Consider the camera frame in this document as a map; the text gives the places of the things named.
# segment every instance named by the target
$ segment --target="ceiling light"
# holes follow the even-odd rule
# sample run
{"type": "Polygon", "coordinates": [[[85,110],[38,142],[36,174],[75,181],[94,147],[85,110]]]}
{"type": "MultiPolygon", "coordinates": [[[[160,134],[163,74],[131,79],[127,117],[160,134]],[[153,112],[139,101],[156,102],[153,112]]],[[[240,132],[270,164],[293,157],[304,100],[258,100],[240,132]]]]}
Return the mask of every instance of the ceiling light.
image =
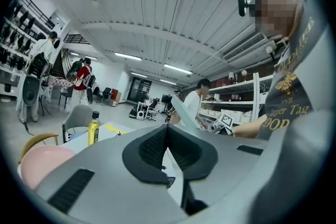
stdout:
{"type": "Polygon", "coordinates": [[[190,71],[186,71],[186,70],[183,70],[183,69],[181,69],[181,68],[177,68],[177,67],[172,67],[172,66],[170,66],[170,65],[166,65],[166,64],[164,64],[164,67],[168,67],[168,68],[171,68],[171,69],[174,69],[174,70],[183,72],[183,73],[187,73],[187,74],[192,74],[192,72],[190,72],[190,71]]]}
{"type": "Polygon", "coordinates": [[[131,72],[131,74],[133,74],[133,75],[136,75],[136,76],[139,76],[139,77],[144,77],[144,78],[147,78],[147,76],[140,75],[140,74],[137,74],[137,73],[133,73],[133,72],[131,72]]]}
{"type": "Polygon", "coordinates": [[[176,83],[174,82],[170,82],[170,81],[166,81],[166,80],[163,80],[163,79],[160,79],[162,82],[166,82],[166,83],[169,83],[169,84],[172,84],[172,85],[176,85],[176,83]]]}
{"type": "Polygon", "coordinates": [[[96,57],[91,57],[91,56],[86,56],[86,55],[85,55],[85,57],[86,57],[86,58],[93,59],[93,60],[98,60],[96,57]]]}
{"type": "Polygon", "coordinates": [[[117,55],[117,56],[121,56],[121,57],[125,57],[125,58],[130,58],[130,59],[133,59],[133,60],[141,61],[141,58],[139,58],[139,57],[130,56],[130,55],[126,55],[126,54],[119,54],[117,52],[115,52],[114,54],[117,55]]]}

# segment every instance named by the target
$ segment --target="chair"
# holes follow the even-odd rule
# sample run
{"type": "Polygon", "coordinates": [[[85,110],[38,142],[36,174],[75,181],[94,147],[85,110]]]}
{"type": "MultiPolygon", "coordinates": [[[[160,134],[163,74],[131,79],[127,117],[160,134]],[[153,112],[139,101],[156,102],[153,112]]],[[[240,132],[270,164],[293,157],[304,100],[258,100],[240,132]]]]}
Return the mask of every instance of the chair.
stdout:
{"type": "Polygon", "coordinates": [[[72,87],[69,87],[68,89],[67,89],[67,92],[61,92],[61,94],[60,94],[60,96],[59,96],[59,100],[58,100],[58,106],[59,106],[59,103],[61,102],[61,97],[62,96],[65,96],[65,102],[64,102],[64,109],[65,109],[65,106],[66,106],[66,104],[67,104],[67,100],[68,100],[68,98],[71,98],[72,97],[72,92],[73,92],[73,89],[74,87],[72,86],[72,87]]]}
{"type": "Polygon", "coordinates": [[[104,102],[104,99],[109,99],[110,98],[110,92],[111,92],[111,88],[105,88],[105,90],[102,92],[102,91],[98,91],[97,93],[97,99],[98,97],[101,98],[101,104],[103,105],[103,102],[104,102]]]}
{"type": "Polygon", "coordinates": [[[66,134],[70,128],[89,126],[92,121],[92,113],[93,110],[87,105],[79,104],[74,107],[62,123],[63,143],[70,140],[71,134],[66,134]]]}
{"type": "Polygon", "coordinates": [[[155,107],[159,102],[160,102],[160,99],[155,98],[155,99],[153,99],[153,102],[149,106],[148,113],[147,113],[147,118],[149,118],[149,120],[156,121],[156,118],[154,118],[154,115],[157,115],[158,112],[157,112],[157,110],[155,110],[155,107]]]}
{"type": "Polygon", "coordinates": [[[50,138],[50,137],[54,137],[55,138],[55,143],[56,143],[56,145],[58,145],[58,141],[57,141],[58,134],[55,134],[55,133],[38,134],[38,135],[35,135],[34,137],[32,137],[31,139],[29,139],[21,150],[20,159],[18,161],[18,164],[20,164],[22,162],[23,157],[27,154],[27,152],[33,146],[35,146],[37,143],[39,143],[39,142],[41,142],[41,141],[43,141],[47,138],[50,138]]]}

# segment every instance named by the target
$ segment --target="floor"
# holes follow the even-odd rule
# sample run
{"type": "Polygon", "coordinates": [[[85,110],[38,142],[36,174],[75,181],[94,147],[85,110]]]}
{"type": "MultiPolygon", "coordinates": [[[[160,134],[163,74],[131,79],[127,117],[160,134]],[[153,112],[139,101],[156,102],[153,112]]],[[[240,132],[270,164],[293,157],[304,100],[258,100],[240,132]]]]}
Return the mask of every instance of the floor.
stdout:
{"type": "MultiPolygon", "coordinates": [[[[45,111],[45,116],[42,116],[42,110],[39,108],[39,120],[37,123],[33,122],[31,118],[28,118],[27,125],[31,134],[40,134],[46,132],[58,133],[58,143],[62,144],[62,130],[61,125],[63,120],[67,117],[67,113],[64,109],[64,99],[61,100],[60,106],[58,106],[59,92],[53,91],[51,97],[51,103],[47,103],[46,99],[43,100],[43,104],[46,109],[51,113],[51,116],[45,111]]],[[[0,128],[2,133],[1,146],[7,153],[9,161],[12,165],[17,165],[18,158],[21,153],[21,149],[24,144],[31,138],[26,132],[25,127],[17,118],[16,111],[16,99],[13,98],[10,102],[0,101],[0,128]]],[[[155,126],[164,124],[165,114],[158,114],[155,116],[155,121],[139,121],[128,117],[133,106],[129,104],[119,104],[112,107],[109,105],[101,105],[95,101],[91,105],[93,110],[99,111],[99,119],[101,122],[114,121],[121,125],[130,127],[132,129],[140,129],[149,126],[155,126]]],[[[46,144],[54,145],[55,140],[49,138],[45,140],[46,144]]]]}

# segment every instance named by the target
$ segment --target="person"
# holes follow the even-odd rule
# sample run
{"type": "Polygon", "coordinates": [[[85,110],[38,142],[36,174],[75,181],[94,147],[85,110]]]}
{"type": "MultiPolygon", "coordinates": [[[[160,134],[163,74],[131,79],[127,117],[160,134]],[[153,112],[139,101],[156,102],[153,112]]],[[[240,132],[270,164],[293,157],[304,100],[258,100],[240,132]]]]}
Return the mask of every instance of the person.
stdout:
{"type": "Polygon", "coordinates": [[[86,87],[83,84],[84,79],[92,73],[92,67],[91,65],[91,59],[85,58],[84,66],[78,71],[76,82],[74,85],[74,91],[72,92],[72,97],[70,101],[70,111],[73,110],[73,108],[79,104],[88,105],[88,100],[86,96],[86,87]]]}
{"type": "Polygon", "coordinates": [[[78,61],[73,62],[70,70],[67,73],[67,79],[70,79],[74,74],[77,75],[77,73],[83,66],[83,62],[84,62],[83,58],[80,58],[78,61]]]}
{"type": "MultiPolygon", "coordinates": [[[[176,95],[177,98],[181,99],[182,92],[180,90],[174,91],[174,94],[176,95]]],[[[178,113],[175,111],[173,106],[167,111],[167,115],[168,115],[168,117],[170,117],[170,119],[169,119],[170,124],[179,123],[180,117],[179,117],[178,113]]]]}
{"type": "MultiPolygon", "coordinates": [[[[57,39],[57,33],[56,32],[50,32],[48,39],[40,39],[38,40],[32,47],[32,49],[29,52],[29,56],[34,61],[36,58],[43,59],[43,61],[46,61],[46,64],[49,64],[49,60],[51,55],[53,54],[55,48],[53,46],[53,43],[57,39]]],[[[19,96],[16,101],[16,111],[19,113],[19,120],[22,123],[25,123],[27,121],[27,105],[24,103],[22,96],[23,96],[23,85],[24,85],[25,79],[20,79],[20,83],[18,85],[19,87],[19,96]]],[[[35,103],[31,106],[31,113],[32,118],[34,122],[38,121],[38,97],[35,101],[35,103]]]]}
{"type": "Polygon", "coordinates": [[[31,48],[29,56],[32,59],[39,53],[44,54],[45,60],[49,63],[49,59],[55,50],[53,43],[57,39],[57,33],[55,31],[50,32],[48,39],[38,40],[31,48]]]}
{"type": "Polygon", "coordinates": [[[274,130],[288,127],[296,117],[312,111],[311,100],[316,108],[326,100],[332,103],[327,90],[323,97],[317,96],[321,95],[320,91],[312,91],[319,85],[314,81],[318,78],[312,79],[307,75],[307,72],[312,72],[311,66],[314,66],[314,73],[317,69],[321,75],[327,73],[329,67],[324,67],[326,63],[321,55],[332,45],[324,38],[329,31],[328,24],[314,0],[304,0],[304,3],[296,0],[251,0],[249,12],[255,18],[257,30],[268,37],[282,35],[289,40],[274,66],[274,77],[265,103],[266,114],[232,129],[236,137],[268,140],[274,130]]]}
{"type": "Polygon", "coordinates": [[[197,84],[197,89],[190,92],[184,100],[184,105],[189,110],[190,115],[197,119],[201,126],[207,129],[207,125],[203,122],[203,119],[198,114],[198,108],[202,97],[206,97],[210,89],[210,81],[208,79],[201,79],[197,84]]]}

